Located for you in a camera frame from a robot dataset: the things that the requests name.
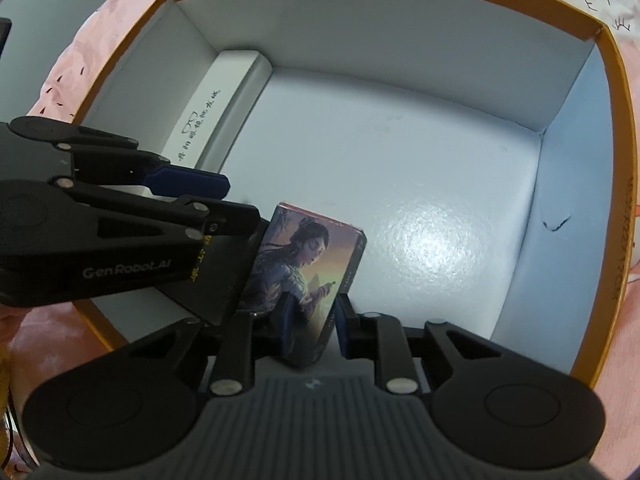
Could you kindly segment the black book gold lettering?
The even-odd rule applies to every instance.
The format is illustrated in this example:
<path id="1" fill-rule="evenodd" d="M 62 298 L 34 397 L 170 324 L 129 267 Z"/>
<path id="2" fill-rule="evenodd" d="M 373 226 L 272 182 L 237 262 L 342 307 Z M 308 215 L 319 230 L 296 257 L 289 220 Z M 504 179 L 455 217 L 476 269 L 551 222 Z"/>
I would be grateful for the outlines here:
<path id="1" fill-rule="evenodd" d="M 203 240 L 186 272 L 157 289 L 197 318 L 218 325 L 239 301 L 268 223 L 252 205 L 209 202 Z"/>

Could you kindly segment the white glasses case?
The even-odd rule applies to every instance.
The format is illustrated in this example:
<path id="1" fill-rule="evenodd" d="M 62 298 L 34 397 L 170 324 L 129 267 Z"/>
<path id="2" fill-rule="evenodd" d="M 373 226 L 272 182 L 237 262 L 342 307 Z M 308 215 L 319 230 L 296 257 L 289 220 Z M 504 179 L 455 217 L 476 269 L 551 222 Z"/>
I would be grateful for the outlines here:
<path id="1" fill-rule="evenodd" d="M 271 74 L 255 50 L 218 53 L 160 154 L 177 166 L 220 171 Z"/>

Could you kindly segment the pink cloud print duvet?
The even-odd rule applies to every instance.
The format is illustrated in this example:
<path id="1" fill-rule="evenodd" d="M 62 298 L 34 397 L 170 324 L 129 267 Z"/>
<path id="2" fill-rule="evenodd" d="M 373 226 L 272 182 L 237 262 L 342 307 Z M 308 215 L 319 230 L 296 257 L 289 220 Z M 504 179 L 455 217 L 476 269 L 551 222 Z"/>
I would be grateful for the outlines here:
<path id="1" fill-rule="evenodd" d="M 135 21 L 155 0 L 99 0 L 60 54 L 43 81 L 32 114 L 71 120 L 81 100 L 99 76 L 107 58 Z M 578 0 L 566 0 L 577 6 Z M 633 20 L 639 17 L 639 0 L 611 0 Z M 628 275 L 626 298 L 597 392 L 602 396 L 608 422 L 593 463 L 612 479 L 639 475 L 639 269 Z"/>

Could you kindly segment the orange white storage box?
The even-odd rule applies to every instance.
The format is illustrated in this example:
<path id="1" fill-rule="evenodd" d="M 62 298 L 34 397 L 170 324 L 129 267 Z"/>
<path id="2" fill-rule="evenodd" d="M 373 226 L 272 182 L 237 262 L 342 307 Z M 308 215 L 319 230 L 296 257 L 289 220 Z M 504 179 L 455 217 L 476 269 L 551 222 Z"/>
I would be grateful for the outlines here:
<path id="1" fill-rule="evenodd" d="M 624 298 L 636 136 L 608 26 L 560 0 L 149 0 L 78 122 L 194 140 L 206 70 L 272 72 L 201 167 L 232 200 L 358 226 L 363 311 L 443 318 L 593 384 Z"/>

